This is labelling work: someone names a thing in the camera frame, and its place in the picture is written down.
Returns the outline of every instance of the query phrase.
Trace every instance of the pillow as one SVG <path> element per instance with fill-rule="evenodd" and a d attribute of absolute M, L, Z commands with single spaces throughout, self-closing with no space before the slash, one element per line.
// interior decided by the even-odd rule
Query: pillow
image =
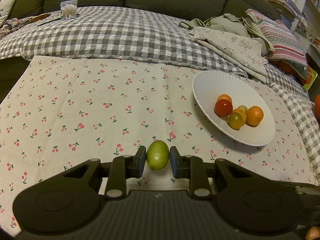
<path fill-rule="evenodd" d="M 7 19 L 16 0 L 0 0 L 0 27 Z"/>
<path fill-rule="evenodd" d="M 282 60 L 289 64 L 300 77 L 308 79 L 307 58 L 296 37 L 279 20 L 271 20 L 267 16 L 252 10 L 246 10 L 265 37 L 272 43 L 275 52 L 269 52 L 265 58 L 269 61 Z"/>

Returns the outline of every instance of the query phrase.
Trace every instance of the red tomato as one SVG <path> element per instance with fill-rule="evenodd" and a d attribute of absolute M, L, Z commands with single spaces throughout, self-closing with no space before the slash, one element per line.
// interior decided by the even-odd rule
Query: red tomato
<path fill-rule="evenodd" d="M 232 103 L 226 99 L 221 99 L 216 102 L 214 106 L 214 112 L 219 117 L 226 117 L 232 113 Z"/>

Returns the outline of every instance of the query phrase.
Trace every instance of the ribbed black surface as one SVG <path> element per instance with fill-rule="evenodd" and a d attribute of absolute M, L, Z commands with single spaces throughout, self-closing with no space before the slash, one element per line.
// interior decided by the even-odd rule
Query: ribbed black surface
<path fill-rule="evenodd" d="M 17 239 L 299 240 L 300 238 L 292 232 L 272 237 L 244 234 L 226 224 L 209 202 L 190 199 L 186 191 L 132 191 L 125 199 L 109 201 L 94 221 L 75 232 L 63 236 L 37 236 L 22 232 Z"/>

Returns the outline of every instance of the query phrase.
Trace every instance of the checkered blanket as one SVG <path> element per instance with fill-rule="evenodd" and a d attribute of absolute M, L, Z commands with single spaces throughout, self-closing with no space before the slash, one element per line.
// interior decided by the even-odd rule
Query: checkered blanket
<path fill-rule="evenodd" d="M 316 179 L 320 182 L 320 130 L 313 113 L 314 103 L 286 91 L 278 84 L 272 83 L 270 87 L 286 104 L 293 123 L 299 130 Z"/>
<path fill-rule="evenodd" d="M 50 17 L 8 35 L 0 40 L 0 59 L 22 56 L 30 61 L 35 55 L 122 58 L 248 77 L 239 67 L 194 42 L 187 30 L 178 27 L 181 19 L 121 7 L 82 7 L 78 13 L 77 19 L 37 27 L 59 17 L 60 11 L 55 11 Z M 268 85 L 275 82 L 308 98 L 295 80 L 272 65 L 266 69 Z"/>

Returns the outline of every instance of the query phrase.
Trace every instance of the striped pillow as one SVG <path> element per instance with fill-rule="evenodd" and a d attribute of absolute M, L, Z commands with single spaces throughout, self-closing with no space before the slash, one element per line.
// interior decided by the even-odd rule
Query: striped pillow
<path fill-rule="evenodd" d="M 289 64 L 303 79 L 308 79 L 306 56 L 298 40 L 290 33 L 289 29 L 281 21 L 273 21 L 255 10 L 248 9 L 246 13 L 255 20 L 262 33 L 275 48 L 275 52 L 270 51 L 265 58 L 270 61 L 282 60 Z"/>

